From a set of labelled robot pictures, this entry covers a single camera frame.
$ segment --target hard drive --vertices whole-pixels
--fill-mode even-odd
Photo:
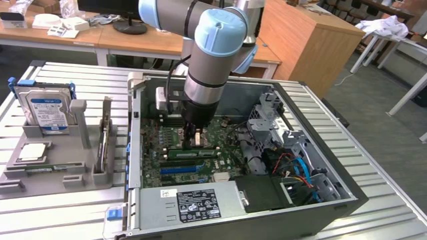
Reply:
[[[40,126],[47,135],[68,134],[69,125],[76,125],[76,117],[69,105],[73,98],[75,85],[61,83],[33,82],[13,86],[27,124]]]

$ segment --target motherboard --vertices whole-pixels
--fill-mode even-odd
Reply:
[[[182,125],[179,117],[141,120],[144,188],[228,181],[246,174],[236,124],[215,118],[195,134],[191,150],[183,150]]]

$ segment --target white cloth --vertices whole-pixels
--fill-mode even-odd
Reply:
[[[400,41],[408,34],[408,27],[404,23],[398,21],[396,16],[390,16],[386,19],[374,21],[363,20],[355,27],[366,32],[363,38],[371,33],[375,33],[383,37],[391,38],[394,41]]]

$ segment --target wooden cabinet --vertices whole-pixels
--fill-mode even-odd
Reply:
[[[306,82],[323,98],[364,32],[335,15],[266,0],[259,36],[282,64],[274,79]]]

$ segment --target cardboard box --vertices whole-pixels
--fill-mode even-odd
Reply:
[[[17,0],[9,0],[11,5],[16,4]],[[28,11],[32,11],[39,14],[51,14],[60,10],[60,1],[59,0],[33,0],[29,5]]]

